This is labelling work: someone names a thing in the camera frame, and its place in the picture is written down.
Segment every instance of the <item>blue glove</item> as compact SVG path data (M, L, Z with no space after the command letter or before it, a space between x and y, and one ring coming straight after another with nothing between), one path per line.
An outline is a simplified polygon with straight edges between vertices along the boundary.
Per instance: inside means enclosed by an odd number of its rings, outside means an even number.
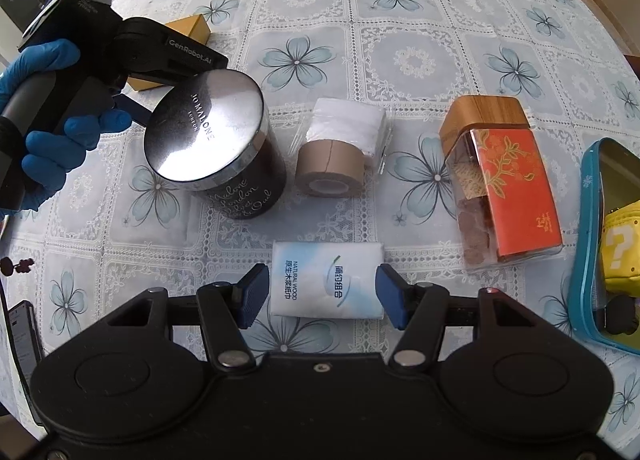
M57 40L24 49L20 56L0 76L0 112L22 81L34 72L60 70L73 65L80 50L68 40ZM66 173L84 162L87 150L94 150L101 133L122 132L131 126L131 116L122 110L109 110L99 117L70 117L65 135L31 132L25 140L28 154L22 159L22 169L38 183L35 191L26 193L22 209L38 210L65 185ZM0 210L1 214L13 211Z

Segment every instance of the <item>white bandage in plastic packaging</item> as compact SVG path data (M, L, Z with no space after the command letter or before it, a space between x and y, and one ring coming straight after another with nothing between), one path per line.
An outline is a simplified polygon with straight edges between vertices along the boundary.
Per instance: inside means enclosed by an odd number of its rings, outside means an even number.
M303 119L291 153L311 141L343 141L360 149L366 166L378 169L389 138L390 125L383 108L321 97L316 101L313 113Z
M379 243L274 242L271 315L382 319Z

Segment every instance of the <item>tape roll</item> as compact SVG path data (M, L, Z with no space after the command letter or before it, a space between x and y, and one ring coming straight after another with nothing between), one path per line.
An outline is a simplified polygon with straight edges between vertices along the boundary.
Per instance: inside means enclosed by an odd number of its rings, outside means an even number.
M364 182L364 154L342 141L308 142L298 152L296 186L313 196L359 196Z

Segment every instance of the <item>tablecloth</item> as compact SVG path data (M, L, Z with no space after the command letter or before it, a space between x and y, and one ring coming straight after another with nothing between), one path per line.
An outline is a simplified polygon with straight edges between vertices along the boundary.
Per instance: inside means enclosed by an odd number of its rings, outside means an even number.
M237 280L255 262L270 263L274 240L380 241L385 261L410 282L469 296L498 287L571 334L566 296L578 199L593 180L581 182L580 159L605 136L640 154L640 84L580 0L114 0L113 7L160 22L203 14L209 46L261 85L289 179L269 212L231 220L153 174L142 128L104 135L64 189L39 211L21 213L9 235L12 259L31 257L36 266L5 281L7 296L10 304L33 302L47 352L148 287L184 295ZM152 108L166 91L129 94ZM463 94L511 95L526 109L558 207L558 255L466 272L437 137ZM318 97L380 105L393 119L385 173L367 175L359 198L311 198L293 186L288 148ZM398 159L407 154L414 159ZM400 332L388 319L270 317L265 304L243 334L257 355L386 356ZM203 356L197 328L177 328L175 339ZM470 329L447 329L443 356L470 339ZM600 433L629 451L640 429L640 359L587 346L615 379ZM28 423L15 373L0 369L0 396Z

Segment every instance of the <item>wooden lid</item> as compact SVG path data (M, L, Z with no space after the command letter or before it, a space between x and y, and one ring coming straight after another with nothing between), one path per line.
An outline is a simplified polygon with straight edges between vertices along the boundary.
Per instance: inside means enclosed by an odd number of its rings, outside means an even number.
M473 128L529 128L522 105L514 97L463 95L449 108L440 127L442 151L447 157L460 134Z

